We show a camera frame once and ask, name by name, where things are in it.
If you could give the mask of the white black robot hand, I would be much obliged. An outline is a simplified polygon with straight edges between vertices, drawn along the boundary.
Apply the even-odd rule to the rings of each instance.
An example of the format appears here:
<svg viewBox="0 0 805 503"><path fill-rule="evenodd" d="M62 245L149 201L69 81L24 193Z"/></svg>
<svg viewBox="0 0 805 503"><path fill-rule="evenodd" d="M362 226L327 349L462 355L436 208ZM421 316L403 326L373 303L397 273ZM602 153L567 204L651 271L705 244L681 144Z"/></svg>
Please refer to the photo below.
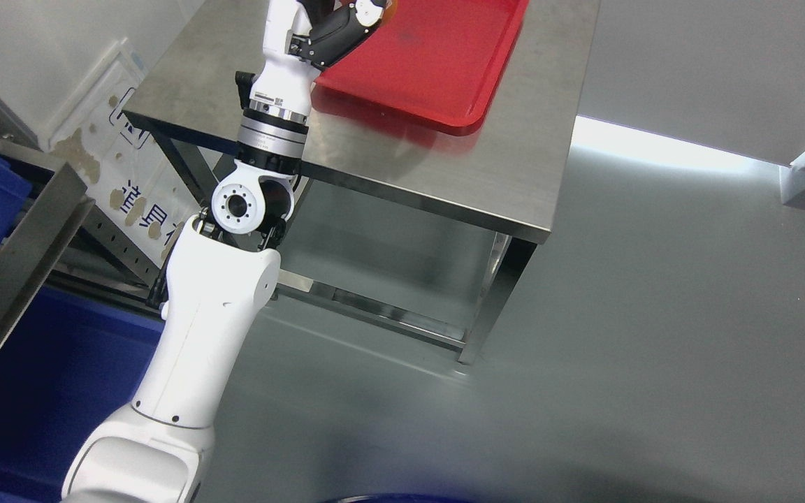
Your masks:
<svg viewBox="0 0 805 503"><path fill-rule="evenodd" d="M242 108L304 123L315 80L388 20L384 1L271 1L262 71L238 82Z"/></svg>

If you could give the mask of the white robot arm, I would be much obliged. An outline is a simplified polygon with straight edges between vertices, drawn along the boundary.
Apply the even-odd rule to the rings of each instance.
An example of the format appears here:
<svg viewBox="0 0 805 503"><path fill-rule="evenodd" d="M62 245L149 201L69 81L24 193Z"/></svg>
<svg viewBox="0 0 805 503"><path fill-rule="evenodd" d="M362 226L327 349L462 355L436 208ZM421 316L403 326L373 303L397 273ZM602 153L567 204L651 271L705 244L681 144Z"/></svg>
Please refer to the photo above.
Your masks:
<svg viewBox="0 0 805 503"><path fill-rule="evenodd" d="M215 415L242 343L271 299L293 214L307 112L244 108L233 172L188 219L166 265L165 328L133 398L87 437L64 502L191 502L215 447Z"/></svg>

